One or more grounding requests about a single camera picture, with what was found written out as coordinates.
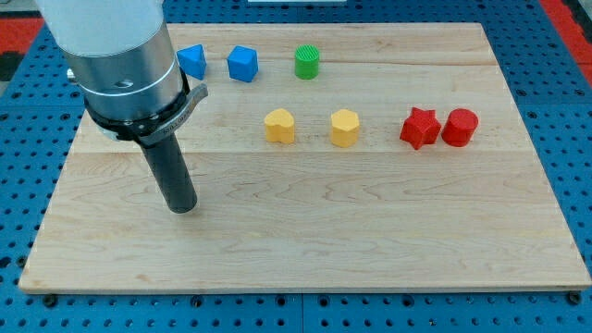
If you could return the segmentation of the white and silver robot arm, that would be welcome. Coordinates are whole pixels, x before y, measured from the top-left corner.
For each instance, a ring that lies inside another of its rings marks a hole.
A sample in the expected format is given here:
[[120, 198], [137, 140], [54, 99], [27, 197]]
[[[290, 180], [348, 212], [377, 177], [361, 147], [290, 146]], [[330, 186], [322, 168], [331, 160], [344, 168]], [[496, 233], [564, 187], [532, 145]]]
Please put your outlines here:
[[37, 0], [97, 125], [124, 141], [169, 135], [186, 101], [160, 0]]

